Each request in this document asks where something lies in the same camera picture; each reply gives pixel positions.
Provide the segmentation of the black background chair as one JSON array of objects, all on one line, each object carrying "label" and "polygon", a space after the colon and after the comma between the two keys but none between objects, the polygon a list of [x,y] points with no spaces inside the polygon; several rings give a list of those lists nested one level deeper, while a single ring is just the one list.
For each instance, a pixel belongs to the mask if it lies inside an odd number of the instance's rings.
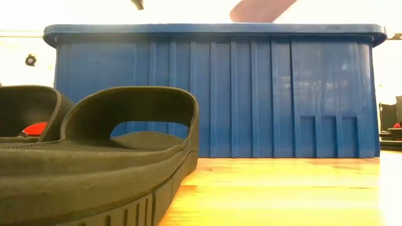
[{"label": "black background chair", "polygon": [[387,131],[398,122],[396,104],[379,104],[380,131]]}]

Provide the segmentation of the red background bin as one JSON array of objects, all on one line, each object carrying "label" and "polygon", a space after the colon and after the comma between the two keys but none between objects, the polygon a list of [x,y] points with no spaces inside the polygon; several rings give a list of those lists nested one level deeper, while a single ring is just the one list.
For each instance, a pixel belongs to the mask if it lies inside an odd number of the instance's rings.
[{"label": "red background bin", "polygon": [[26,127],[21,133],[24,136],[41,136],[46,126],[47,122],[38,122]]}]

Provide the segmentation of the thin horizontal frame rail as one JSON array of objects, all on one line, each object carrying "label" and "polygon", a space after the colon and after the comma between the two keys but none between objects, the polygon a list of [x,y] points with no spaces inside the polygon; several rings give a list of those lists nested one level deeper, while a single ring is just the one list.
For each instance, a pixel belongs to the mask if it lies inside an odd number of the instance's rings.
[{"label": "thin horizontal frame rail", "polygon": [[37,30],[0,30],[0,38],[42,38],[43,32]]}]

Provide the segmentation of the large blue plastic bin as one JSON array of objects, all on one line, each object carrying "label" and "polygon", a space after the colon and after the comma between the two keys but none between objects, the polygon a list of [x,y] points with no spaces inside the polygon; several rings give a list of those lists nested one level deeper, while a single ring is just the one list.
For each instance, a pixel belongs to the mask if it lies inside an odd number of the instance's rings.
[{"label": "large blue plastic bin", "polygon": [[377,24],[54,24],[55,87],[73,101],[122,85],[185,89],[210,158],[379,156]]}]

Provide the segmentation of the dark background table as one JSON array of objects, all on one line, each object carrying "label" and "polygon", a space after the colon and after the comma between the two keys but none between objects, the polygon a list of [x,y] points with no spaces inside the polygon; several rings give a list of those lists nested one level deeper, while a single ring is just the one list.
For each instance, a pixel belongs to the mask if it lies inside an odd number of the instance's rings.
[{"label": "dark background table", "polygon": [[389,128],[379,134],[380,147],[386,150],[402,150],[402,128]]}]

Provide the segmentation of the black slide sandal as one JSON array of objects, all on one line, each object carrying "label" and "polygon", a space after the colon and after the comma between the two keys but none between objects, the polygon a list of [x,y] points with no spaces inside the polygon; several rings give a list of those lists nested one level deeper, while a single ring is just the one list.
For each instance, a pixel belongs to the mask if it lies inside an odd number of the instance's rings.
[{"label": "black slide sandal", "polygon": [[297,0],[241,0],[230,11],[236,23],[272,23]]},{"label": "black slide sandal", "polygon": [[[73,106],[70,99],[51,87],[0,87],[0,146],[60,139],[60,126]],[[38,122],[47,122],[41,136],[22,135],[23,129]]]},{"label": "black slide sandal", "polygon": [[57,141],[0,143],[0,226],[156,226],[197,166],[196,98],[174,87],[101,90]]}]

